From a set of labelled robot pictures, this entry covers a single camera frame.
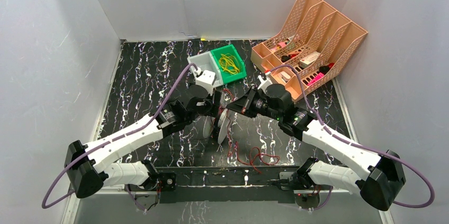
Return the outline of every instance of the black arm joint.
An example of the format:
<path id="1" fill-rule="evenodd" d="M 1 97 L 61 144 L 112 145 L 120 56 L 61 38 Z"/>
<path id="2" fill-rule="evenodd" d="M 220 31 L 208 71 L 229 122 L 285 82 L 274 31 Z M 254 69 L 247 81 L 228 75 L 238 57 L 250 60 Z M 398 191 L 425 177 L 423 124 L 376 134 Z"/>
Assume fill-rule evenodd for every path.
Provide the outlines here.
<path id="1" fill-rule="evenodd" d="M 315 186 L 315 183 L 309 176 L 309 172 L 316 162 L 318 162 L 317 158 L 308 158 L 306 162 L 300 168 L 298 168 L 298 170 L 296 171 L 296 175 L 294 175 L 297 176 L 297 182 L 300 183 L 301 187 L 304 189 Z"/>
<path id="2" fill-rule="evenodd" d="M 388 150 L 387 154 L 399 158 L 393 151 Z M 361 188 L 360 195 L 372 207 L 387 211 L 406 183 L 402 164 L 381 155 L 376 166 L 370 167 L 369 170 L 371 173 L 366 181 L 356 182 Z"/>
<path id="3" fill-rule="evenodd" d="M 71 143 L 67 149 L 64 167 L 85 153 L 85 147 L 79 140 Z M 79 199 L 95 194 L 103 187 L 103 182 L 109 177 L 106 173 L 98 173 L 94 165 L 95 161 L 89 161 L 86 156 L 73 165 L 68 171 L 70 183 L 75 190 L 75 195 Z"/>
<path id="4" fill-rule="evenodd" d="M 142 163 L 148 170 L 148 178 L 140 185 L 145 190 L 156 190 L 157 187 L 161 191 L 173 191 L 176 186 L 176 174 L 173 172 L 160 173 L 156 170 L 152 162 L 143 160 Z"/>

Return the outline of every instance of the red wire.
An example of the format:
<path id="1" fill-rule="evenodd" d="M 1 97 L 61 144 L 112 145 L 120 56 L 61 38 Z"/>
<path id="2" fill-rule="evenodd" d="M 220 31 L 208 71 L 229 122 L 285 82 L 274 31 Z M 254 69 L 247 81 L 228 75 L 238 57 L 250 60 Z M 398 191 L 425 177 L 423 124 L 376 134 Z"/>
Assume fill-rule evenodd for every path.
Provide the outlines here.
<path id="1" fill-rule="evenodd" d="M 254 149 L 257 149 L 257 154 L 256 154 L 254 157 L 251 157 L 251 152 L 253 152 Z M 276 156 L 276 155 L 270 155 L 270 154 L 265 154 L 265 153 L 263 153 L 263 152 L 261 151 L 260 148 L 258 148 L 258 147 L 253 147 L 253 148 L 251 148 L 251 150 L 249 151 L 249 163 L 243 162 L 243 161 L 240 160 L 240 158 L 239 158 L 239 156 L 238 156 L 238 142 L 236 142 L 236 152 L 237 152 L 237 161 L 238 161 L 238 162 L 242 163 L 243 165 L 247 165 L 247 166 L 253 167 L 254 170 L 257 171 L 259 174 L 261 174 L 262 172 L 261 172 L 260 170 L 258 170 L 256 166 L 254 166 L 254 161 L 256 160 L 257 157 L 259 157 L 259 159 L 261 160 L 261 162 L 262 162 L 263 164 L 267 165 L 267 166 L 274 166 L 274 165 L 276 165 L 276 164 L 281 160 L 281 158 L 280 158 L 279 156 Z M 267 163 L 267 162 L 265 162 L 265 161 L 262 159 L 263 156 L 268 156 L 268 157 L 271 157 L 271 158 L 276 158 L 277 161 L 276 161 L 275 163 Z"/>
<path id="2" fill-rule="evenodd" d="M 321 185 L 318 185 L 318 191 L 315 195 L 318 195 L 318 193 L 320 193 L 320 191 L 321 191 Z"/>
<path id="3" fill-rule="evenodd" d="M 313 187 L 313 191 L 312 191 L 312 194 L 309 194 L 309 195 L 313 195 L 314 193 L 315 193 L 315 190 L 317 189 L 317 186 L 315 185 L 314 187 Z"/>
<path id="4" fill-rule="evenodd" d="M 232 94 L 232 92 L 229 89 L 223 88 L 223 92 L 231 95 L 231 101 L 234 101 L 234 95 Z M 226 114 L 224 117 L 226 117 L 229 120 L 228 127 L 226 128 L 226 130 L 227 130 L 226 133 L 228 136 L 228 145 L 229 145 L 228 157 L 230 157 L 232 155 L 233 151 L 232 151 L 232 139 L 231 139 L 231 135 L 229 134 L 229 128 L 231 126 L 231 119 L 229 119 L 229 117 L 228 117 L 228 112 L 229 112 L 229 109 L 226 110 Z"/>

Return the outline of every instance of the metal edge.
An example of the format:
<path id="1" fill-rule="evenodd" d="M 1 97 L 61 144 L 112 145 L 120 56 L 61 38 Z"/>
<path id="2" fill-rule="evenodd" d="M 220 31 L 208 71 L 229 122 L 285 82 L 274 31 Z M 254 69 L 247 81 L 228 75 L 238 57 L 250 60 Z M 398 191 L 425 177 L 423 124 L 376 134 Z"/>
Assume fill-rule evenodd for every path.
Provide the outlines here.
<path id="1" fill-rule="evenodd" d="M 386 212 L 379 211 L 379 214 L 383 224 L 394 224 L 393 216 L 391 216 L 390 210 Z"/>
<path id="2" fill-rule="evenodd" d="M 76 213 L 78 212 L 79 198 L 74 194 L 69 197 L 69 200 L 62 216 L 61 224 L 72 224 L 75 222 Z"/>
<path id="3" fill-rule="evenodd" d="M 122 51 L 123 51 L 123 45 L 121 45 L 119 56 L 117 57 L 117 61 L 115 62 L 114 72 L 112 73 L 111 80 L 109 81 L 109 86 L 107 87 L 106 97 L 104 99 L 103 106 L 101 108 L 101 111 L 98 113 L 97 127 L 95 129 L 94 137 L 91 138 L 91 141 L 95 141 L 98 137 L 98 134 L 100 133 L 101 123 L 103 121 L 104 113 L 106 112 L 107 102 L 109 100 L 109 95 L 111 94 L 111 91 L 112 91 L 112 84 L 114 83 L 115 74 L 117 73 L 119 61 L 120 61 L 120 58 L 122 57 Z"/>
<path id="4" fill-rule="evenodd" d="M 173 42 L 173 41 L 192 41 L 200 40 L 201 38 L 191 38 L 191 39 L 179 39 L 179 40 L 124 40 L 123 43 L 136 43 L 136 42 Z M 205 39 L 203 41 L 228 41 L 228 40 L 268 40 L 269 38 L 247 38 L 247 39 Z"/>
<path id="5" fill-rule="evenodd" d="M 349 116 L 348 108 L 346 106 L 345 98 L 343 97 L 342 88 L 337 78 L 333 78 L 332 82 L 335 86 L 335 92 L 337 93 L 338 101 L 340 102 L 340 107 L 342 108 L 342 113 L 345 118 L 346 126 L 348 127 L 349 136 L 352 140 L 358 143 L 357 135 L 354 130 L 354 125 L 352 123 L 351 117 Z M 390 211 L 379 211 L 380 218 L 383 224 L 394 224 L 393 217 Z"/>
<path id="6" fill-rule="evenodd" d="M 120 58 L 122 57 L 122 51 L 123 51 L 123 44 L 121 45 L 120 52 L 117 57 L 117 61 L 115 62 L 115 67 L 114 67 L 114 71 L 111 76 L 111 80 L 109 81 L 109 86 L 108 86 L 107 92 L 106 92 L 106 98 L 103 102 L 101 111 L 98 113 L 97 126 L 95 129 L 95 133 L 94 133 L 93 137 L 91 137 L 90 141 L 95 141 L 96 138 L 98 137 L 98 133 L 100 132 L 100 126 L 103 121 L 104 113 L 106 112 L 107 102 L 109 100 L 109 95 L 111 94 L 112 83 L 114 82 L 115 73 L 117 72 Z M 79 201 L 80 201 L 80 199 L 77 198 L 75 194 L 72 194 L 69 196 L 69 199 L 68 199 L 68 202 L 66 205 L 66 209 L 64 211 L 64 215 L 62 216 L 61 224 L 73 224 L 75 222 L 75 217 L 76 217 L 76 213 L 78 211 Z"/>
<path id="7" fill-rule="evenodd" d="M 349 137 L 358 143 L 357 135 L 355 134 L 354 125 L 352 124 L 352 120 L 349 117 L 348 108 L 346 106 L 345 98 L 343 97 L 342 88 L 340 87 L 340 83 L 337 78 L 333 78 L 332 82 L 335 87 L 335 92 L 337 93 L 337 98 L 340 103 L 340 107 L 342 108 L 342 113 L 345 118 L 346 126 L 349 131 Z"/>

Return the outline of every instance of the small box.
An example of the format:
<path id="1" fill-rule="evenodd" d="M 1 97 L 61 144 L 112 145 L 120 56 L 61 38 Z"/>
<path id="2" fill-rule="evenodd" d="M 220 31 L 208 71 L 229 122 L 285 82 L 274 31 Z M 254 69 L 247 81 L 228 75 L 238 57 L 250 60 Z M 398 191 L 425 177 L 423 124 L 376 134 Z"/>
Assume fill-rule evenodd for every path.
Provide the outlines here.
<path id="1" fill-rule="evenodd" d="M 219 72 L 221 74 L 223 84 L 231 83 L 232 81 L 236 81 L 236 80 L 246 77 L 245 63 L 241 59 L 240 55 L 238 54 L 238 52 L 233 44 L 230 44 L 230 45 L 227 45 L 227 46 L 224 46 L 221 48 L 212 49 L 211 53 L 212 53 L 213 59 L 215 60 L 215 65 L 218 67 Z M 230 55 L 234 56 L 236 59 L 236 66 L 240 69 L 240 72 L 232 75 L 232 74 L 229 74 L 229 73 L 223 71 L 223 69 L 220 66 L 221 54 L 230 54 Z"/>
<path id="2" fill-rule="evenodd" d="M 321 53 L 319 52 L 313 52 L 310 55 L 302 58 L 301 60 L 299 60 L 299 66 L 303 69 L 307 68 L 309 65 L 311 65 L 316 59 L 318 59 L 318 57 L 320 56 Z"/>
<path id="3" fill-rule="evenodd" d="M 220 69 L 218 68 L 217 64 L 215 63 L 212 53 L 210 51 L 201 53 L 196 56 L 189 56 L 187 57 L 188 63 L 194 63 L 199 68 L 204 70 L 209 70 L 215 73 L 216 79 L 213 83 L 213 87 L 219 87 L 223 85 L 223 78 L 221 77 Z M 195 68 L 192 66 L 190 67 L 190 71 L 193 73 L 195 71 Z"/>

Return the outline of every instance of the marble pattern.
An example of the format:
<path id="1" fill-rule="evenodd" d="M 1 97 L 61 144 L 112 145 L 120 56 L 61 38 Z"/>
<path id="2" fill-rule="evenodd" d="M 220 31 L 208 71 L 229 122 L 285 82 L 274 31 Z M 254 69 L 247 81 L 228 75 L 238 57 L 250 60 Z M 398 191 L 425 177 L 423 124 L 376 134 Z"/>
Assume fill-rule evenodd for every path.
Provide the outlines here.
<path id="1" fill-rule="evenodd" d="M 154 113 L 168 93 L 176 77 L 187 65 L 187 56 L 194 56 L 211 49 L 233 44 L 245 61 L 247 78 L 225 85 L 234 96 L 242 96 L 251 84 L 257 84 L 260 71 L 250 61 L 251 47 L 260 40 L 230 41 L 171 41 L 171 42 L 127 42 L 122 47 L 119 65 L 115 74 L 106 112 L 100 127 L 99 138 L 110 135 L 136 122 L 147 113 Z M 187 77 L 178 85 L 172 97 L 179 96 L 187 88 Z M 230 96 L 222 97 L 224 104 Z M 332 82 L 314 91 L 309 100 L 325 122 L 338 132 L 347 135 L 346 123 Z M 203 138 L 205 118 L 198 118 L 183 131 L 163 140 L 143 146 L 123 156 L 119 162 L 151 160 L 161 166 L 236 166 L 237 154 L 228 157 L 229 144 L 222 146 L 214 138 Z M 251 147 L 262 152 L 280 156 L 278 165 L 302 165 L 308 157 L 317 157 L 327 163 L 339 164 L 329 154 L 316 147 L 285 135 L 277 122 L 256 117 L 248 119 L 236 115 L 230 127 L 232 148 L 239 142 L 238 154 L 248 161 Z"/>

